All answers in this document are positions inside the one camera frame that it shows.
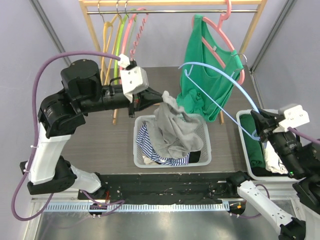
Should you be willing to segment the pink hanger with striped top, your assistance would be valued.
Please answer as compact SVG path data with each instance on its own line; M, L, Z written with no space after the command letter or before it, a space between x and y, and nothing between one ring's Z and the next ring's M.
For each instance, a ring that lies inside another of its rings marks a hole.
M142 33L145 29L145 25L148 21L148 17L149 14L145 13L145 17L142 18L141 20L141 24L138 28L138 32L136 34L136 37L134 39L134 41L132 42L131 48L130 48L130 41L132 39L132 35L134 33L134 29L135 29L135 21L137 20L137 15L139 13L132 13L131 15L129 15L127 13L127 5L128 5L128 0L125 2L124 4L124 11L125 11L125 16L127 17L128 23L126 25L126 29L124 32L124 37L122 40L122 46L121 46L121 51L120 53L123 55L126 55L129 57L130 60L134 60L135 59L135 53L136 53L136 49L139 45L140 42L140 38L142 36Z

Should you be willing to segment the black tank top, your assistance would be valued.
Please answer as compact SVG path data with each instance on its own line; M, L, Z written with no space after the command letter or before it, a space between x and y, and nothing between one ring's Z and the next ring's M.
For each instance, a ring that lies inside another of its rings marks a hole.
M193 151L189 154L189 159L188 159L188 163L189 164L194 164L194 163L198 163L201 157L201 151Z

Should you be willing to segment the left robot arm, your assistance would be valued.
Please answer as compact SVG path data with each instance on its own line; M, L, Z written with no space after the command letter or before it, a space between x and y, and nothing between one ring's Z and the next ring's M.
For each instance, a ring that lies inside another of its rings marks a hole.
M73 166L61 155L66 142L77 127L86 123L89 113L128 109L132 118L163 101L161 93L148 87L133 94L129 100L123 86L102 85L98 64L89 59L73 62L60 73L62 90L46 97L36 117L39 130L33 161L20 163L21 169L30 167L27 188L31 195L54 194L69 188L87 192L100 200L108 186L97 172L89 173Z

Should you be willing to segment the white tank top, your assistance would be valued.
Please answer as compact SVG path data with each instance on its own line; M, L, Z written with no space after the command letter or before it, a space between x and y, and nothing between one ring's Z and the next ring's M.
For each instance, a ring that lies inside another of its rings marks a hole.
M158 164L156 161L150 159L150 158L147 157L147 156L143 156L142 159L143 159L143 163L144 163L145 165L157 165L157 164Z

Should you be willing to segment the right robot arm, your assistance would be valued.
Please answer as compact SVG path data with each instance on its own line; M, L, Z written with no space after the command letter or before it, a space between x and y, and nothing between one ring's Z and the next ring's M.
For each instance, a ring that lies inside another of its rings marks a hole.
M304 220L292 216L265 196L251 180L252 173L238 171L226 179L226 193L251 204L268 222L280 240L318 240L320 238L320 141L296 130L309 123L301 105L278 111L240 110L236 122L248 114L254 119L256 135L270 143L287 170L287 176L257 177L258 181L292 183L304 211Z

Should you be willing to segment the lime green hanger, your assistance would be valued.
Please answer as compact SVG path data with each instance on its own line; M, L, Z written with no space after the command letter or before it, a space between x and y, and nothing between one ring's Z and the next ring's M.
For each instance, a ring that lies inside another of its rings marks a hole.
M120 19L120 26L119 26L119 30L117 32L117 38L116 38L116 42L115 42L115 54L119 55L119 54L124 54L124 55L128 55L126 50L129 49L128 47L128 42L131 40L132 34L133 34L133 30L136 26L136 21L137 21L137 17L136 17L136 13L133 13L132 16L129 16L127 13L127 3L128 0L125 2L124 4L124 11L125 11L125 16L124 18Z

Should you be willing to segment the light blue hanger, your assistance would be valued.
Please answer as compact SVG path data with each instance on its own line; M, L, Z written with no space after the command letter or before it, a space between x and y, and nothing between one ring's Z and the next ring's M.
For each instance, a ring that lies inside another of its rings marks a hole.
M258 111L253 99L237 82L243 65L233 53L231 63L225 68L213 57L204 60L201 54L187 54L179 68L181 92L176 101L188 114L199 114L207 122L214 122L220 112L225 112L234 87L246 97L253 110Z

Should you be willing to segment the blue striped tank top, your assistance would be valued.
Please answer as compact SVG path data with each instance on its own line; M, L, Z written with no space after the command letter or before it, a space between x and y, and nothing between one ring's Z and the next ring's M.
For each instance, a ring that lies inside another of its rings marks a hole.
M142 150L143 155L158 165L177 167L186 166L189 164L190 153L188 153L184 158L177 159L172 157L167 158L159 156L152 146L146 124L143 124L139 128L135 142Z

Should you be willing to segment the grey tank top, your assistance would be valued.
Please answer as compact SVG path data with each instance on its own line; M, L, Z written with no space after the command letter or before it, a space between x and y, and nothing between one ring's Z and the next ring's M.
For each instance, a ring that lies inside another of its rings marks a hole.
M162 100L153 113L154 120L145 121L155 152L162 158L182 159L188 153L200 151L204 143L196 130L201 121L189 116L166 90Z

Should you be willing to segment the yellow plastic hanger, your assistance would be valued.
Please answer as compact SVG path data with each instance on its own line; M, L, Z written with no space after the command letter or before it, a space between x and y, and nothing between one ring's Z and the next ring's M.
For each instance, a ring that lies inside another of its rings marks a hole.
M102 52L108 53L109 48L111 46L112 36L114 33L114 23L116 21L118 21L118 28L117 28L117 31L115 34L117 37L119 30L120 30L121 23L122 23L122 18L120 15L115 14L111 21L105 21L103 15L101 14L101 11L100 11L100 0L98 1L97 7L98 7L98 12L101 15L102 20L103 20L103 33L102 33L103 48L102 48ZM110 79L111 79L110 78L110 71L111 71L111 65L112 65L113 60L114 60L113 58L109 58L108 65L106 65L107 58L102 57L102 59L101 59L100 80L101 80L101 84L103 86L107 85L110 82Z

